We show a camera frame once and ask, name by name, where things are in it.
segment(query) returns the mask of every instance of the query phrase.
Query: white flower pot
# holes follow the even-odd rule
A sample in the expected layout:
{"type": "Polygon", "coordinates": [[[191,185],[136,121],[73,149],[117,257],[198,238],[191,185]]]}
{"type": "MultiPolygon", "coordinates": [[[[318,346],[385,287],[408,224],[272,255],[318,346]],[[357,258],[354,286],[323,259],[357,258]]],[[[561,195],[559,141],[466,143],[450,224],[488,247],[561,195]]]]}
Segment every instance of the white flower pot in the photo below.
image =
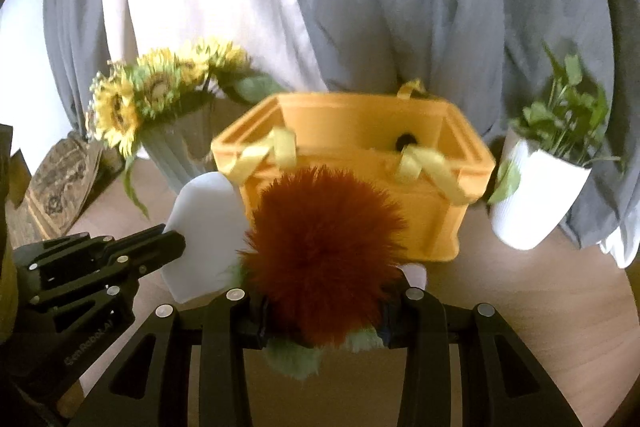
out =
{"type": "Polygon", "coordinates": [[[507,158],[520,170],[520,186],[509,198],[492,206],[491,226],[510,247],[530,250],[560,223],[591,169],[555,158],[511,129],[500,161],[507,158]]]}

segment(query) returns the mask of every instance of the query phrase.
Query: wooden tabletop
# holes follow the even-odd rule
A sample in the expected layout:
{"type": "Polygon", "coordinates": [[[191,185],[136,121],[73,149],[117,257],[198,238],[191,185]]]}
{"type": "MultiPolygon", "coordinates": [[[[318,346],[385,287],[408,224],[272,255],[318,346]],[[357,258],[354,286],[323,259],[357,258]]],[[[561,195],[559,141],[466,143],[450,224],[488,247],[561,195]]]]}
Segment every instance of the wooden tabletop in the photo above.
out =
{"type": "MultiPolygon", "coordinates": [[[[153,164],[138,163],[134,183],[149,204],[152,222],[140,218],[116,183],[74,231],[122,237],[166,219],[173,197],[161,186],[153,164]]],[[[513,250],[495,237],[484,205],[478,204],[469,208],[460,229],[459,256],[450,263],[429,264],[427,270],[427,290],[442,302],[467,308],[493,304],[554,379],[584,427],[602,427],[640,373],[640,326],[631,288],[625,272],[598,248],[577,251],[555,230],[535,250],[513,250]]],[[[141,280],[134,302],[136,325],[170,299],[161,286],[156,273],[141,280]]],[[[93,374],[85,375],[83,385],[95,381],[125,341],[121,338],[112,346],[92,368],[93,374]]],[[[452,425],[459,426],[455,347],[451,354],[452,425]]],[[[320,374],[303,383],[273,372],[260,352],[246,351],[245,359],[256,427],[396,424],[404,376],[402,349],[357,355],[331,352],[320,374]]],[[[197,350],[193,362],[195,385],[197,350]]],[[[190,393],[190,400],[190,425],[196,425],[197,393],[190,393]]]]}

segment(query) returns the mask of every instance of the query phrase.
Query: screw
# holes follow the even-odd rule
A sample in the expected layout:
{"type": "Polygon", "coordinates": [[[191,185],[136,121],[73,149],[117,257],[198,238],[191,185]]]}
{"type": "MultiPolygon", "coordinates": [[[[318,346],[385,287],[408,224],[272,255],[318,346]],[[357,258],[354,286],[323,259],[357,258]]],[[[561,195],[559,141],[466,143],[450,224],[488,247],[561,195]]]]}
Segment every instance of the screw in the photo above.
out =
{"type": "Polygon", "coordinates": [[[492,317],[495,313],[495,308],[491,306],[491,304],[483,302],[482,304],[478,304],[478,313],[483,317],[492,317]]]}
{"type": "Polygon", "coordinates": [[[244,290],[240,288],[233,288],[226,293],[226,298],[230,301],[239,301],[242,297],[244,297],[244,290]]]}
{"type": "Polygon", "coordinates": [[[171,304],[160,304],[158,308],[156,308],[156,315],[161,319],[168,317],[174,312],[174,307],[171,304]]]}
{"type": "Polygon", "coordinates": [[[409,288],[406,292],[404,292],[404,294],[406,295],[406,298],[412,301],[419,301],[420,299],[422,299],[422,297],[424,297],[424,292],[420,288],[414,287],[409,288]]]}

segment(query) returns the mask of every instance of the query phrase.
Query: red fluffy ball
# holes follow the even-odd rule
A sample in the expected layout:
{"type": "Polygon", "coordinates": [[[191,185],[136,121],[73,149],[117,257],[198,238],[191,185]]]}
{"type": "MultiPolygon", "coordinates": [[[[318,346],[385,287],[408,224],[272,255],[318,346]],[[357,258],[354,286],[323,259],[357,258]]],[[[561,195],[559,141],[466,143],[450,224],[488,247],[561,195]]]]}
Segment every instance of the red fluffy ball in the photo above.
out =
{"type": "Polygon", "coordinates": [[[405,226],[384,190],[349,171],[303,168],[262,192],[242,264],[281,328],[338,345],[378,324],[405,226]]]}

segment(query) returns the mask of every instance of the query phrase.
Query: yellow bin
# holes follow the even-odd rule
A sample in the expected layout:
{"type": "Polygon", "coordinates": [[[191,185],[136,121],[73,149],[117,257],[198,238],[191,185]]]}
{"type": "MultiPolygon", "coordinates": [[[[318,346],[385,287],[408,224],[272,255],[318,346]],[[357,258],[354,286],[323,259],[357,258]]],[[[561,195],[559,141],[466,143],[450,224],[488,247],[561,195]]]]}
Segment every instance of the yellow bin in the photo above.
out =
{"type": "MultiPolygon", "coordinates": [[[[402,238],[411,261],[450,261],[458,254],[458,229],[467,205],[454,206],[422,173],[417,181],[396,181],[405,133],[420,147],[444,155],[471,200],[484,194],[495,160],[460,110],[444,100],[346,93],[287,93],[266,98],[227,127],[211,144],[219,166],[237,158],[275,126],[296,134],[298,166],[350,169],[357,177],[388,190],[402,204],[409,226],[402,238]]],[[[241,187],[251,218],[260,192],[280,170],[263,161],[241,187]]]]}

